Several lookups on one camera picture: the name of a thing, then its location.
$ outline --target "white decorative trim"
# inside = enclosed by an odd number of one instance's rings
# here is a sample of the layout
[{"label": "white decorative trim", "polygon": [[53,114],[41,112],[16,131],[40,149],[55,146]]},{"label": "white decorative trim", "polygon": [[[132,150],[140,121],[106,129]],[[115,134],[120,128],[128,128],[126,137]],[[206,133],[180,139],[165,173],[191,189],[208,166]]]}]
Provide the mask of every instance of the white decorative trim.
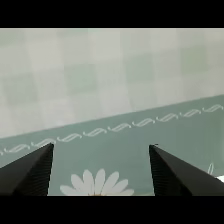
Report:
[{"label": "white decorative trim", "polygon": [[[96,137],[100,134],[108,134],[110,132],[121,132],[122,130],[124,129],[131,129],[132,127],[133,128],[142,128],[146,125],[151,125],[151,124],[156,124],[158,122],[170,122],[170,121],[173,121],[173,120],[178,120],[178,119],[182,119],[182,118],[191,118],[193,116],[198,116],[198,115],[201,115],[203,113],[213,113],[217,110],[224,110],[224,107],[220,104],[215,104],[213,106],[211,106],[210,108],[207,108],[205,109],[204,107],[199,110],[199,109],[191,109],[185,113],[182,113],[182,112],[179,112],[177,114],[175,113],[169,113],[161,118],[159,118],[158,116],[156,117],[156,119],[152,119],[152,118],[144,118],[142,121],[138,121],[138,123],[136,123],[135,121],[132,121],[131,124],[128,124],[128,123],[121,123],[119,125],[117,125],[116,127],[107,127],[107,130],[104,129],[104,128],[96,128],[94,129],[93,131],[91,132],[88,132],[86,133],[85,131],[83,132],[83,134],[79,134],[79,133],[70,133],[68,136],[65,136],[63,138],[61,137],[56,137],[56,140],[53,139],[53,138],[46,138],[44,140],[42,140],[41,142],[39,143],[33,143],[31,142],[31,146],[32,147],[42,147],[46,144],[49,144],[49,143],[53,143],[53,144],[56,144],[57,142],[61,142],[61,143],[68,143],[70,141],[73,141],[75,139],[84,139],[86,137]],[[23,149],[28,149],[30,150],[30,146],[27,145],[27,144],[19,144],[15,147],[13,147],[12,149],[10,150],[7,150],[6,148],[4,148],[3,152],[0,151],[0,155],[1,156],[4,156],[5,153],[17,153],[17,152],[20,152],[21,150]],[[209,167],[209,170],[208,172],[213,172],[213,167]]]}]

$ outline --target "black object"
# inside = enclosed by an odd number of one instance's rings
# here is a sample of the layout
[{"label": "black object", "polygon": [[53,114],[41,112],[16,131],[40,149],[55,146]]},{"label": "black object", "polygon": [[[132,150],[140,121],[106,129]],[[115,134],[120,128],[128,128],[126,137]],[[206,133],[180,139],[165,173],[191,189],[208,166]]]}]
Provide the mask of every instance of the black object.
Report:
[{"label": "black object", "polygon": [[155,196],[224,196],[224,183],[181,159],[149,146]]},{"label": "black object", "polygon": [[0,196],[47,196],[53,161],[48,144],[0,169]]}]

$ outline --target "flower petal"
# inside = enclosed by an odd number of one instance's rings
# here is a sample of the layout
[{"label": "flower petal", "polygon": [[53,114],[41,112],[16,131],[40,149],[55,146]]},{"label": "flower petal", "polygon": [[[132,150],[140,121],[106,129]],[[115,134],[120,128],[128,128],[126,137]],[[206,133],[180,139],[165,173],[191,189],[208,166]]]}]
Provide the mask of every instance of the flower petal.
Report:
[{"label": "flower petal", "polygon": [[128,190],[125,190],[121,193],[117,193],[117,194],[108,194],[107,196],[131,196],[134,194],[134,190],[132,189],[128,189]]},{"label": "flower petal", "polygon": [[85,170],[83,173],[83,181],[89,195],[94,195],[94,179],[92,173],[89,170]]},{"label": "flower petal", "polygon": [[118,172],[112,173],[108,177],[106,183],[104,184],[104,187],[103,187],[103,190],[102,190],[101,194],[106,195],[107,192],[109,192],[113,188],[113,186],[116,184],[118,178],[119,178],[119,173]]},{"label": "flower petal", "polygon": [[105,182],[105,170],[101,169],[96,174],[95,179],[95,194],[100,194]]},{"label": "flower petal", "polygon": [[73,187],[79,191],[79,192],[84,192],[86,194],[88,194],[88,188],[85,186],[85,184],[82,182],[82,180],[80,179],[80,177],[76,174],[72,174],[71,176],[71,181],[72,181],[72,185]]},{"label": "flower petal", "polygon": [[122,192],[128,186],[128,180],[118,182],[107,194],[116,194]]},{"label": "flower petal", "polygon": [[78,192],[74,188],[69,187],[69,186],[61,185],[60,190],[63,194],[65,194],[67,196],[87,196],[87,194]]}]

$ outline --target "fabric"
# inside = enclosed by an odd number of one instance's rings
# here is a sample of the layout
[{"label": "fabric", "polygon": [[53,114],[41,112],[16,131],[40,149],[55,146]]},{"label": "fabric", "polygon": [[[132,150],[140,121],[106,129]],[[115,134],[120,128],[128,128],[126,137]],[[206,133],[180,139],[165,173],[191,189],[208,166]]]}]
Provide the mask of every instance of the fabric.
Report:
[{"label": "fabric", "polygon": [[224,29],[0,29],[0,137],[224,93]]}]

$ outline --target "checkered tablecloth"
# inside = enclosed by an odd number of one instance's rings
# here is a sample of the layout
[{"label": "checkered tablecloth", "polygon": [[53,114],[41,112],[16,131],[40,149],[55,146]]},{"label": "checkered tablecloth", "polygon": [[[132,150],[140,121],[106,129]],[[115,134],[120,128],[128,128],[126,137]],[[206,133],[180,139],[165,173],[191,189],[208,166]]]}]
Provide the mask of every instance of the checkered tablecloth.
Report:
[{"label": "checkered tablecloth", "polygon": [[224,93],[224,29],[0,29],[0,137]]}]

